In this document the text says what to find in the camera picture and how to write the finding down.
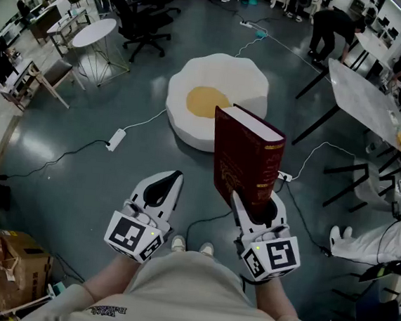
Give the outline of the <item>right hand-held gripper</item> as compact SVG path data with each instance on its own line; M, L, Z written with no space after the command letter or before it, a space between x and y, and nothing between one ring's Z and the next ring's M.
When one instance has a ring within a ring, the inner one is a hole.
M237 254L253 281L267 282L300 266L298 240L289 232L286 207L276 192L272 191L268 201L268 228L250 218L235 190L230 202L235 223L242 233L235 240Z

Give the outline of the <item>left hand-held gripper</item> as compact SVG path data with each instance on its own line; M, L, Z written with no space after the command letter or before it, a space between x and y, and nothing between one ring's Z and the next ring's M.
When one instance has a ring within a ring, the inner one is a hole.
M131 200L112 215L104 241L138 263L148 261L173 232L168 219L176 209L183 182L181 171L163 171L143 179Z

